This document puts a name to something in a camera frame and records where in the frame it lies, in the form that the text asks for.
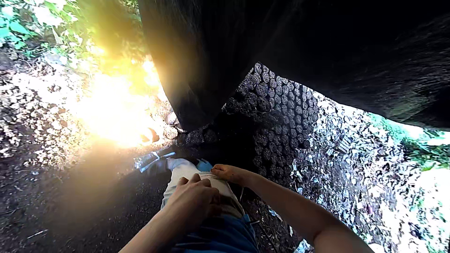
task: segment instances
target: black tarp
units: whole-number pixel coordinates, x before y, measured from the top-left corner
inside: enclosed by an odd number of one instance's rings
[[[450,129],[448,1],[140,0],[185,130],[211,122],[260,61],[346,105]]]

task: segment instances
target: hand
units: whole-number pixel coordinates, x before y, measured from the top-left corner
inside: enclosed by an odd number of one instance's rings
[[[177,229],[187,232],[200,226],[207,217],[219,214],[219,202],[219,190],[211,187],[209,179],[200,180],[194,174],[191,180],[180,178],[162,212]]]
[[[248,187],[250,180],[256,175],[248,170],[224,164],[214,165],[211,173],[223,180],[230,181],[242,187]]]

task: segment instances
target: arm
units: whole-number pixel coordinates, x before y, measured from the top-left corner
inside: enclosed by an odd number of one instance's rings
[[[168,252],[183,235],[220,212],[219,199],[209,179],[200,180],[198,174],[189,181],[182,177],[167,205],[120,252]]]
[[[217,164],[211,172],[248,187],[273,208],[294,230],[312,243],[317,253],[372,252],[367,244],[321,206],[256,173]]]

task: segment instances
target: dark cloth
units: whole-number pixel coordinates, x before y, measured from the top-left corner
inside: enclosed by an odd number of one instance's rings
[[[257,253],[255,231],[248,215],[211,217],[200,228],[186,235],[172,252],[236,252]]]

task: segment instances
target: blue glove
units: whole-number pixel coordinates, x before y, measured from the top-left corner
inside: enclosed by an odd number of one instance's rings
[[[212,165],[205,159],[197,159],[198,164],[197,164],[197,169],[201,172],[210,172],[212,169]]]

